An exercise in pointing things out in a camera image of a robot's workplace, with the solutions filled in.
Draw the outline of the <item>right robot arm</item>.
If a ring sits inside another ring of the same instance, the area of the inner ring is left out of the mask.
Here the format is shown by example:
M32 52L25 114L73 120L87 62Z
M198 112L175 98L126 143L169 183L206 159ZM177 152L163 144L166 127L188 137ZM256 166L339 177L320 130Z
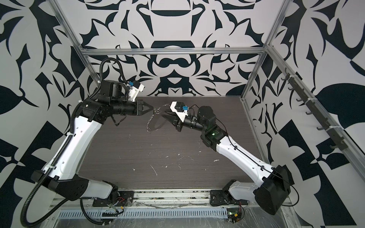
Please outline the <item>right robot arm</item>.
M251 187L233 180L225 189L229 197L253 201L270 215L285 205L291 193L288 171L280 165L273 167L240 146L224 125L217 125L218 119L210 106L201 106L196 115L191 115L189 107L178 107L177 102L172 102L162 116L179 132L183 127L199 131L207 147L228 158L252 179Z

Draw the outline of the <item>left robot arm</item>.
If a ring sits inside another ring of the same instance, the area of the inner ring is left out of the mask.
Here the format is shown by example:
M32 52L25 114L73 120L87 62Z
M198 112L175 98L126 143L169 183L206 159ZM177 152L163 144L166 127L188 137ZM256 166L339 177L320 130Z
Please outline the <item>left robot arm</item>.
M107 181L96 181L79 176L79 169L95 134L108 118L142 116L153 110L138 93L144 85L138 81L127 84L105 80L99 92L80 102L71 117L70 132L62 146L43 167L34 171L31 179L47 189L75 201L79 198L99 198L112 201L116 198L117 186Z

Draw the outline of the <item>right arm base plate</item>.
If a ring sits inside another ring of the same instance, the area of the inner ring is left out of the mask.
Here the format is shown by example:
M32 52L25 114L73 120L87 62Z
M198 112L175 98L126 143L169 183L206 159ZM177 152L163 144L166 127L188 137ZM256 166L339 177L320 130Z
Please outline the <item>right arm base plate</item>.
M228 191L210 190L210 205L213 207L240 204L241 201L232 197Z

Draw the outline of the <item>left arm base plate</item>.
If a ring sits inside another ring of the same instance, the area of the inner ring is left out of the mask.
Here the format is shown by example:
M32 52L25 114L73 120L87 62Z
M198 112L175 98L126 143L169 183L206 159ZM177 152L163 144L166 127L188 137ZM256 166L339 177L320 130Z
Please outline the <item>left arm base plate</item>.
M95 198L93 207L108 207L113 204L115 207L130 206L134 200L134 191L118 191L113 192L106 199Z

